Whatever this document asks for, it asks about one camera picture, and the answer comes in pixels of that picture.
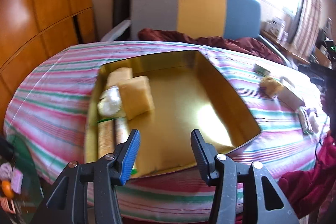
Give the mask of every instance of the curtain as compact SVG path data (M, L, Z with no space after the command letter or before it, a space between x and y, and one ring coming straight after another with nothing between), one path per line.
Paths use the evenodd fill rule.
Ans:
M293 52L307 59L312 53L317 35L322 9L322 0L303 0L299 26L293 39Z

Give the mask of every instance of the orange fruit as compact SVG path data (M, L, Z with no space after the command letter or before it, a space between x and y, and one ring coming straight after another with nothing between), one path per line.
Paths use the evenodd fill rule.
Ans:
M5 196L7 198L9 198L9 199L13 199L14 198L14 192L11 189L11 183L9 181L4 180L1 183L1 188L2 188L2 191L3 191L3 193L5 194Z

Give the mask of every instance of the striped tablecloth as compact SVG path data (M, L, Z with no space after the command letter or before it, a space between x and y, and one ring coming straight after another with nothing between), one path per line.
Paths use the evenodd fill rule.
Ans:
M199 50L230 81L250 108L261 135L235 161L258 160L277 179L293 170L309 170L315 162L319 136L303 135L297 115L277 98L258 91L256 61L271 76L286 76L296 85L307 106L317 108L320 128L326 120L315 85L302 73L251 55L208 46L173 42L98 42L76 45L38 66L20 85L5 117L7 135L24 138L39 174L53 182L71 160L83 162L86 114L100 65L124 58L180 50ZM238 186L237 211L242 210L242 186ZM92 198L92 187L89 188ZM197 222L209 217L213 187L207 187L198 170L130 180L118 188L123 215L160 222Z

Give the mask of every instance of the dark red cloth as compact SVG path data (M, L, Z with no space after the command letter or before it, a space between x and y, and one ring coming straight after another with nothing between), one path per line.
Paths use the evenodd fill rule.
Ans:
M279 64L283 64L279 56L273 53L262 42L252 37L243 37L236 41L225 39L223 37L199 37L197 39L193 39L186 34L177 31L160 31L149 28L142 29L140 32L138 32L138 37L141 41L184 42L189 44L224 48L235 52L242 52L258 56Z
M328 135L318 153L314 169L284 174L278 181L298 218L302 218L326 199L336 180L336 147Z

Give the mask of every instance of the blue headboard panel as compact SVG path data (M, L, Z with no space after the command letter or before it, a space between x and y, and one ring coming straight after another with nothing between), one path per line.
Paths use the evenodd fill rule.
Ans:
M260 32L260 4L257 0L226 0L224 38L258 37Z

